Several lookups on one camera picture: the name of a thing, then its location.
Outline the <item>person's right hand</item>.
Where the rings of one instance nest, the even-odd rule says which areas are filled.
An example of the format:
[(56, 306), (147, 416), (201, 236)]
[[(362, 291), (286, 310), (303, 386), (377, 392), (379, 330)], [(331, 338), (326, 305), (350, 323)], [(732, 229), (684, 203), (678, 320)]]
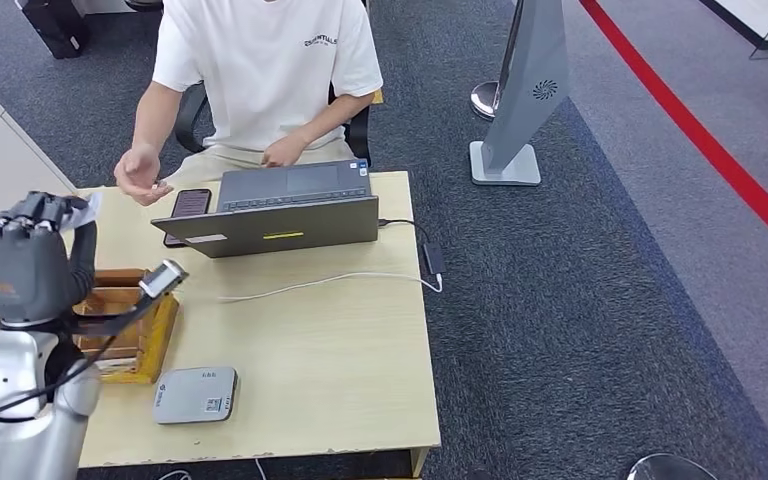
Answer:
[(173, 191), (159, 180), (158, 150), (149, 144), (135, 144), (126, 151), (114, 169), (117, 186), (142, 206), (149, 206)]

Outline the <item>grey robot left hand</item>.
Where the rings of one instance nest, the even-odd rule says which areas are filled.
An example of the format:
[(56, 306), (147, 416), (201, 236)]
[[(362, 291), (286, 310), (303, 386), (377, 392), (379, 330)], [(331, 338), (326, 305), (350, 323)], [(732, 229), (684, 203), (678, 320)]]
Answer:
[(30, 191), (0, 211), (0, 320), (37, 325), (72, 312), (95, 285), (95, 196)]

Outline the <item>person's left hand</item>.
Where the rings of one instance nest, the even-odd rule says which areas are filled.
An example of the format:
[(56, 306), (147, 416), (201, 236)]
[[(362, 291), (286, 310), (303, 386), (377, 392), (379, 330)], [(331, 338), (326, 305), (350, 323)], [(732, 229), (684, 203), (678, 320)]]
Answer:
[(261, 165), (266, 168), (291, 166), (299, 160), (308, 145), (304, 136), (289, 134), (264, 150)]

